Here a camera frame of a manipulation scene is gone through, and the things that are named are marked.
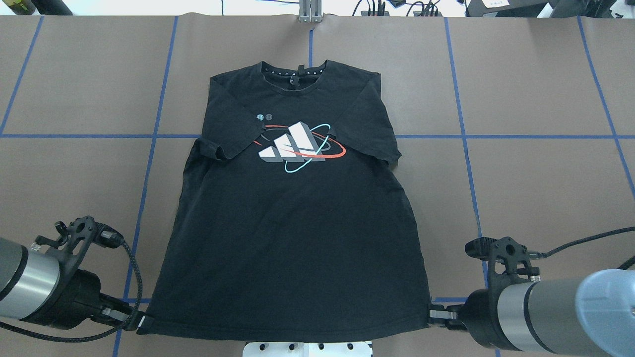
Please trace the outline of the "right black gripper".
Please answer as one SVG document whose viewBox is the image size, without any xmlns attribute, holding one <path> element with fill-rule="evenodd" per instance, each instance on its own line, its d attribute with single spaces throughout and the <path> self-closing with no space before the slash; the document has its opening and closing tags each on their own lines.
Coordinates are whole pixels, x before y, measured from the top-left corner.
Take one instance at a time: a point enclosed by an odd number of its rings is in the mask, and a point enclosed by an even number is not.
<svg viewBox="0 0 635 357">
<path fill-rule="evenodd" d="M 429 325 L 452 326 L 467 332 L 484 348 L 500 350 L 504 347 L 504 333 L 499 323 L 498 302 L 503 289 L 479 289 L 472 292 L 465 303 L 431 306 Z"/>
</svg>

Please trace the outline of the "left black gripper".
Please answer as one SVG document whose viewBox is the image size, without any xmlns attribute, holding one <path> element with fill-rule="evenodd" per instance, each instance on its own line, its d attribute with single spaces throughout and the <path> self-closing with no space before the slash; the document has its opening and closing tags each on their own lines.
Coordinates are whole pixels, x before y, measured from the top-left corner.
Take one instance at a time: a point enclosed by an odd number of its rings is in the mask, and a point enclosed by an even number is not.
<svg viewBox="0 0 635 357">
<path fill-rule="evenodd" d="M 100 292 L 101 282 L 96 274 L 77 270 L 61 296 L 47 312 L 47 326 L 60 330 L 77 327 L 85 320 L 119 326 L 125 331 L 138 330 L 146 317 L 143 311 Z"/>
</svg>

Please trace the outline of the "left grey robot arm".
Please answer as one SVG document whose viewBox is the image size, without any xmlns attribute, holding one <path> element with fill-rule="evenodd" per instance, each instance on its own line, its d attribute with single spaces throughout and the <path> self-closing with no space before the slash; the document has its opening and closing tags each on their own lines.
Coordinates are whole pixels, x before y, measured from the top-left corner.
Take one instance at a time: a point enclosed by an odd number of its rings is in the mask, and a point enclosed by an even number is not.
<svg viewBox="0 0 635 357">
<path fill-rule="evenodd" d="M 144 313 L 101 292 L 98 276 L 76 269 L 63 281 L 62 263 L 7 239 L 1 240 L 3 318 L 69 330 L 87 319 L 134 331 Z"/>
</svg>

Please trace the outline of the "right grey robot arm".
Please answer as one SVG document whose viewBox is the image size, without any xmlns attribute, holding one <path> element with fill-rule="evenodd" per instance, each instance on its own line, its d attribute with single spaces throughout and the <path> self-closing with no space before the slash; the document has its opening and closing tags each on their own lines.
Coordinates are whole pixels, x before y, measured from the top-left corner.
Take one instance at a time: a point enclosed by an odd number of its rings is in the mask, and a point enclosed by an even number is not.
<svg viewBox="0 0 635 357">
<path fill-rule="evenodd" d="M 540 281 L 495 271 L 465 303 L 432 305 L 429 322 L 493 350 L 576 357 L 635 354 L 635 273 L 607 269 Z"/>
</svg>

